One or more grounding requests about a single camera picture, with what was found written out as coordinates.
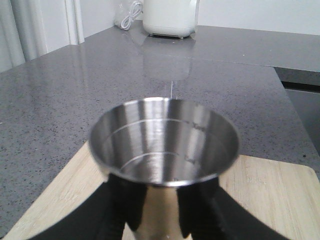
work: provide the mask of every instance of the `stainless steel measuring cup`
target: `stainless steel measuring cup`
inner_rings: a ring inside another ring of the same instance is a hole
[[[206,205],[201,189],[208,187],[201,186],[235,161],[239,137],[227,119],[202,105],[151,97],[106,112],[89,146],[135,238],[182,240]]]

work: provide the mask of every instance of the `quartz countertop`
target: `quartz countertop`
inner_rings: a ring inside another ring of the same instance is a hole
[[[307,165],[319,177],[319,155],[272,67],[315,71],[319,54],[309,42],[316,49],[317,37],[200,26],[181,40],[148,37],[137,22],[1,73],[0,237],[83,145],[98,117],[133,99],[203,104],[238,128],[240,154]],[[279,39],[296,42],[272,55]]]

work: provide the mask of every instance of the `wooden cutting board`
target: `wooden cutting board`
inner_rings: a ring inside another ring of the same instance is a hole
[[[280,234],[320,240],[320,183],[310,167],[241,155],[219,180],[240,205]],[[25,240],[54,225],[103,181],[85,143],[4,240]],[[133,240],[128,227],[122,239]]]

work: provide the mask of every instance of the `white kitchen appliance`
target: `white kitchen appliance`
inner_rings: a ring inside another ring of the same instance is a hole
[[[185,38],[197,31],[199,0],[144,0],[143,28],[150,35]]]

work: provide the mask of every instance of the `power cord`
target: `power cord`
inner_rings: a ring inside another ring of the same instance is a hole
[[[125,31],[129,30],[131,23],[142,12],[143,4],[140,1],[134,1],[130,6],[128,16],[126,16],[121,22],[121,28]]]

